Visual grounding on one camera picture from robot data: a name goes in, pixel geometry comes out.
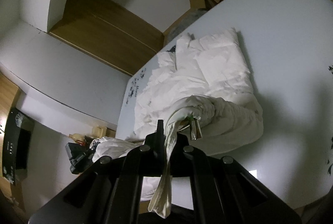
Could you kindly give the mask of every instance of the white cloth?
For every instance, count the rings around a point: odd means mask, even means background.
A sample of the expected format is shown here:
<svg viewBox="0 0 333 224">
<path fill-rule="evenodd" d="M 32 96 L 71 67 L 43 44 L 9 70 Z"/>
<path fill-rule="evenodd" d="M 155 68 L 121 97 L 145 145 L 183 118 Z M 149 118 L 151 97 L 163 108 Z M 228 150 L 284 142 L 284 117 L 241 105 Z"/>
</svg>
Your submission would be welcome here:
<svg viewBox="0 0 333 224">
<path fill-rule="evenodd" d="M 169 159 L 179 123 L 197 118 L 202 139 L 189 143 L 207 155 L 227 152 L 257 140 L 263 133 L 262 109 L 253 95 L 250 71 L 234 29 L 200 40 L 181 36 L 175 54 L 158 53 L 159 68 L 137 96 L 134 137 L 144 139 L 164 120 L 166 159 L 149 211 L 170 214 Z"/>
<path fill-rule="evenodd" d="M 253 110 L 257 119 L 262 121 L 262 109 L 253 95 L 250 71 L 239 48 L 235 29 L 199 40 L 182 35 L 177 40 L 175 54 L 160 52 L 157 56 L 159 68 L 152 71 L 146 88 L 137 96 L 131 139 L 144 140 L 147 134 L 156 131 L 158 119 L 164 122 L 168 119 L 176 101 L 191 95 L 223 98 Z M 210 135 L 209 128 L 202 130 L 203 135 Z M 191 143 L 207 155 L 227 152 L 244 144 L 231 144 L 221 133 L 219 131 L 218 137 Z"/>
<path fill-rule="evenodd" d="M 224 101 L 222 98 L 193 95 L 178 100 L 169 110 L 168 119 L 164 122 L 164 170 L 148 207 L 150 212 L 154 211 L 164 218 L 170 214 L 171 209 L 169 160 L 181 121 L 188 116 L 199 121 L 203 137 L 190 141 L 190 144 L 203 151 L 229 151 L 257 140 L 263 133 L 262 119 L 258 118 L 253 110 Z"/>
<path fill-rule="evenodd" d="M 131 149 L 134 149 L 142 144 L 131 143 L 125 140 L 102 137 L 95 139 L 96 142 L 100 142 L 97 145 L 96 152 L 93 156 L 93 162 L 96 162 L 100 157 L 107 155 L 112 159 L 126 156 Z M 159 184 L 160 177 L 143 177 L 143 183 L 141 188 L 141 201 L 151 200 L 153 194 Z"/>
</svg>

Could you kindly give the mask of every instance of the wooden cabinet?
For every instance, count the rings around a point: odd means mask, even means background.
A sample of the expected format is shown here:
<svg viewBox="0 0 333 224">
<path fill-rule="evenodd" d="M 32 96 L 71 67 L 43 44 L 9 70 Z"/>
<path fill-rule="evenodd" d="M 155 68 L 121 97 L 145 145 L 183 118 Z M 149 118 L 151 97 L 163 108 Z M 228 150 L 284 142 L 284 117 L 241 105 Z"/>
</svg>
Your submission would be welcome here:
<svg viewBox="0 0 333 224">
<path fill-rule="evenodd" d="M 9 111 L 16 106 L 20 88 L 0 73 L 0 189 L 6 198 L 24 210 L 21 183 L 15 186 L 2 177 L 2 147 Z"/>
<path fill-rule="evenodd" d="M 16 105 L 19 95 L 20 88 L 0 73 L 0 130 L 3 132 L 9 111 Z"/>
<path fill-rule="evenodd" d="M 67 0 L 49 34 L 130 76 L 164 41 L 161 31 L 111 0 Z"/>
</svg>

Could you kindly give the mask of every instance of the black appliance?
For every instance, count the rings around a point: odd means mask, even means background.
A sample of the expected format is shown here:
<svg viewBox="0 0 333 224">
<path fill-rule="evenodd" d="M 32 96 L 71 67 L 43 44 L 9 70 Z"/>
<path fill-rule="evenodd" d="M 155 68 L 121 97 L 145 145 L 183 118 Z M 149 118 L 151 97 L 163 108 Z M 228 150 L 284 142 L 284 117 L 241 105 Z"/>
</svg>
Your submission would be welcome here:
<svg viewBox="0 0 333 224">
<path fill-rule="evenodd" d="M 144 145 L 125 157 L 101 157 L 32 215 L 29 224 L 184 223 L 169 217 L 148 222 L 138 215 L 143 176 L 163 172 L 164 139 L 159 120 L 156 133 L 146 136 Z M 208 157 L 179 133 L 170 174 L 190 177 L 196 224 L 301 224 L 294 210 L 233 158 Z"/>
<path fill-rule="evenodd" d="M 34 121 L 12 108 L 9 112 L 2 148 L 2 174 L 11 184 L 27 176 L 27 160 Z"/>
</svg>

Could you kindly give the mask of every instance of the crumpled fabric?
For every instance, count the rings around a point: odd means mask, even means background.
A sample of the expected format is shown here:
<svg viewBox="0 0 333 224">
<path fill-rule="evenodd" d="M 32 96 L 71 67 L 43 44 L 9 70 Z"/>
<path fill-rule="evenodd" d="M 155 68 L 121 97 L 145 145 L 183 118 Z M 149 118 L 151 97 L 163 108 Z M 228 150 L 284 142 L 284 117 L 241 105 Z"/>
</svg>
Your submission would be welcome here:
<svg viewBox="0 0 333 224">
<path fill-rule="evenodd" d="M 202 138 L 189 144 L 203 151 L 229 151 L 254 142 L 263 134 L 262 118 L 251 109 L 238 106 L 223 98 L 190 96 L 178 100 L 169 109 L 164 121 L 164 147 L 166 158 L 164 170 L 148 210 L 166 218 L 171 210 L 170 156 L 177 140 L 180 123 L 187 117 L 196 118 L 201 127 Z"/>
<path fill-rule="evenodd" d="M 102 137 L 95 139 L 95 142 L 100 142 L 96 148 L 96 152 L 93 156 L 93 162 L 96 162 L 100 157 L 107 155 L 112 159 L 126 156 L 128 152 L 140 145 L 139 143 L 131 143 L 122 139 L 112 137 Z M 141 188 L 141 201 L 151 200 L 156 188 L 159 184 L 160 177 L 143 177 L 143 183 Z"/>
</svg>

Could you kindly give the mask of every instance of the wooden floor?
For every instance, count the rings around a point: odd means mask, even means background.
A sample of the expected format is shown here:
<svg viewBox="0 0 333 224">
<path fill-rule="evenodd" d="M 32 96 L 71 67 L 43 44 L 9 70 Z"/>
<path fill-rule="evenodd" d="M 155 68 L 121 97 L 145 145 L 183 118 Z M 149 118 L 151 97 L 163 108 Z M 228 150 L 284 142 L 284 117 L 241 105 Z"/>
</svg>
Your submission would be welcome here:
<svg viewBox="0 0 333 224">
<path fill-rule="evenodd" d="M 162 32 L 111 0 L 67 0 L 49 34 L 130 76 L 164 41 Z"/>
</svg>

